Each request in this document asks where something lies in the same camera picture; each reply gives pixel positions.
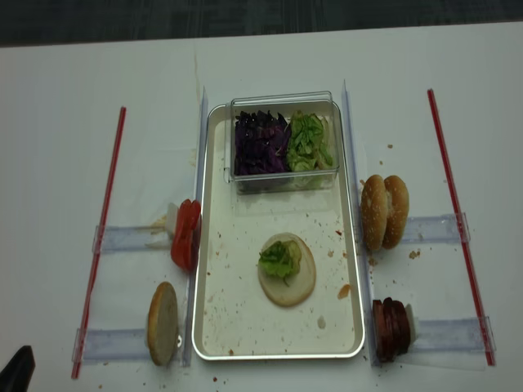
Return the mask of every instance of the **clear plastic box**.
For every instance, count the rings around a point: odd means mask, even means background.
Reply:
[[[290,94],[283,96],[261,96],[241,98],[230,103],[230,179],[237,185],[240,194],[261,192],[279,192],[291,190],[327,189],[333,186],[339,168],[339,157],[336,145],[341,142],[342,121],[334,116],[333,98],[329,91]],[[236,175],[235,174],[235,126],[236,116],[241,112],[257,113],[258,110],[277,116],[278,113],[290,123],[294,112],[301,110],[304,114],[316,114],[329,124],[327,150],[333,157],[333,165],[328,169],[312,171],[287,171],[271,174]]]

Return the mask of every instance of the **bun with lettuce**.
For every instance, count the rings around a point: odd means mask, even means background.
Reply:
[[[311,250],[295,234],[273,235],[261,249],[258,279],[264,293],[275,304],[299,304],[312,293],[316,283]]]

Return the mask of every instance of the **red straw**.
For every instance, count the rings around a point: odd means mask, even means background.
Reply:
[[[111,199],[111,191],[113,190],[114,173],[116,172],[116,162],[118,161],[118,152],[120,151],[120,144],[122,142],[123,124],[125,123],[125,113],[127,109],[122,107],[120,109],[120,117],[118,119],[118,128],[116,129],[116,137],[114,138],[113,157],[111,159],[111,166],[109,169],[109,177],[107,178],[107,186],[105,187],[104,206],[101,210],[100,224],[98,226],[98,237],[96,238],[96,248],[100,246],[101,239],[104,237],[105,222],[107,221],[107,212],[109,211],[109,201]],[[82,323],[80,324],[80,339],[78,347],[78,357],[73,365],[73,372],[71,378],[76,380],[80,373],[80,366],[82,362],[84,331],[87,329],[89,323],[89,303],[91,302],[92,288],[95,284],[96,270],[98,269],[98,262],[100,261],[100,253],[94,252],[92,255],[91,275],[89,276],[89,283],[87,285],[87,294],[85,296],[85,303],[83,305]]]
[[[463,230],[464,223],[461,221],[461,207],[458,201],[458,192],[456,185],[454,184],[454,178],[452,176],[452,169],[450,168],[449,154],[447,153],[447,146],[445,144],[445,138],[443,137],[443,129],[441,127],[440,115],[438,113],[438,107],[436,105],[436,97],[434,91],[428,90],[428,101],[431,104],[432,119],[434,120],[434,127],[436,128],[436,136],[438,143],[440,144],[441,157],[443,158],[443,166],[445,167],[445,174],[447,176],[447,184],[449,184],[450,198],[452,199],[452,205],[454,207],[454,213],[458,219],[459,235],[462,239],[463,255],[465,257],[465,265],[467,266],[468,280],[471,284],[472,297],[474,298],[474,306],[476,307],[476,315],[480,321],[481,334],[483,336],[483,342],[485,343],[485,356],[487,358],[487,364],[489,366],[495,366],[496,361],[494,359],[494,352],[492,352],[487,328],[485,326],[485,311],[483,310],[483,304],[481,303],[480,289],[477,284],[476,273],[474,272],[474,265],[472,264],[471,249],[466,241],[465,232]]]

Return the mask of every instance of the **purple cabbage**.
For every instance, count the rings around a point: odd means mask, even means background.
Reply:
[[[241,112],[236,116],[235,175],[288,172],[287,145],[291,136],[284,116]]]

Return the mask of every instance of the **green lettuce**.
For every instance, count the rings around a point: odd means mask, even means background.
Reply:
[[[260,253],[258,264],[270,276],[287,278],[300,271],[302,251],[294,241],[276,241]]]
[[[287,148],[287,163],[293,172],[316,168],[325,169],[333,165],[327,143],[329,124],[315,114],[303,114],[301,110],[291,117],[291,139]]]

